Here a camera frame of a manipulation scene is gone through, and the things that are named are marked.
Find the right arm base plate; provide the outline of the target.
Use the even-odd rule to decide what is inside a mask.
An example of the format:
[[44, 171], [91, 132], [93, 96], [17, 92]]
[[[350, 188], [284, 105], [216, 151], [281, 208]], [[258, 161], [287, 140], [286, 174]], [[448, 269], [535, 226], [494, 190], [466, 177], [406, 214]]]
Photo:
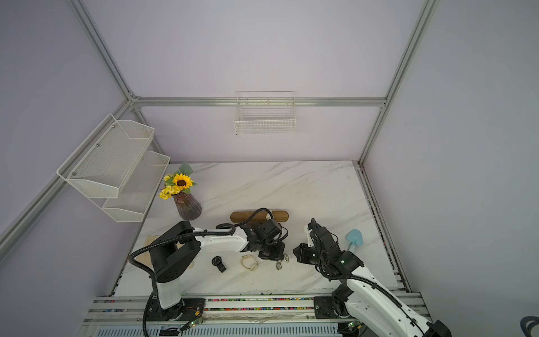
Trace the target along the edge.
[[348, 318], [348, 313], [345, 303], [332, 296], [315, 296], [314, 316], [317, 320]]

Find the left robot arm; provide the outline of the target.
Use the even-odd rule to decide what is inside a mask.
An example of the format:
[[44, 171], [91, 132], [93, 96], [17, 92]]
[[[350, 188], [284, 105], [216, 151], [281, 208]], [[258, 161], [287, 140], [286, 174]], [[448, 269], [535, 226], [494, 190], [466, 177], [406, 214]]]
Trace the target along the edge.
[[266, 208], [240, 223], [218, 224], [214, 230], [197, 229], [183, 220], [132, 252], [128, 262], [148, 274], [152, 295], [162, 310], [169, 310], [182, 303], [181, 275], [201, 251], [256, 252], [262, 260], [283, 261], [288, 236], [288, 229]]

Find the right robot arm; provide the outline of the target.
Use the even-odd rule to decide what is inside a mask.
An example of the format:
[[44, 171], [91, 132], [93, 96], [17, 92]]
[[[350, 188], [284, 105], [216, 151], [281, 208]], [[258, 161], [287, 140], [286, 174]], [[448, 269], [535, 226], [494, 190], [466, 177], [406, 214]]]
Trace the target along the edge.
[[379, 283], [354, 253], [342, 250], [315, 219], [306, 225], [307, 242], [293, 250], [299, 263], [313, 265], [328, 281], [340, 282], [332, 294], [333, 311], [365, 323], [378, 336], [450, 336], [441, 321], [430, 322]]

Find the wooden watch stand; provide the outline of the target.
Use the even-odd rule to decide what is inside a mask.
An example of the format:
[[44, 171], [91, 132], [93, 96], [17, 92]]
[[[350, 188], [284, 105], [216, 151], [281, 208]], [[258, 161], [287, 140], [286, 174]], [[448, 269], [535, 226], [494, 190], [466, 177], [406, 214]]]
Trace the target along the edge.
[[[235, 211], [230, 215], [230, 221], [232, 223], [242, 223], [248, 220], [254, 211]], [[286, 223], [289, 220], [289, 213], [287, 211], [276, 210], [272, 211], [273, 218], [278, 223]], [[271, 216], [266, 211], [257, 213], [248, 223], [264, 223], [266, 220], [271, 219]]]

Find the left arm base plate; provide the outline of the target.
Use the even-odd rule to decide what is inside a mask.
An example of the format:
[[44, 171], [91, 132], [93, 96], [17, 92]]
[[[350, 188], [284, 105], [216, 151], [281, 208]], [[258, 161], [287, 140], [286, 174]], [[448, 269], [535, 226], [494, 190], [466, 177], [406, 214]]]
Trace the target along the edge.
[[192, 321], [197, 313], [203, 314], [205, 304], [205, 299], [182, 299], [180, 303], [163, 309], [159, 299], [154, 298], [145, 309], [143, 318], [149, 322]]

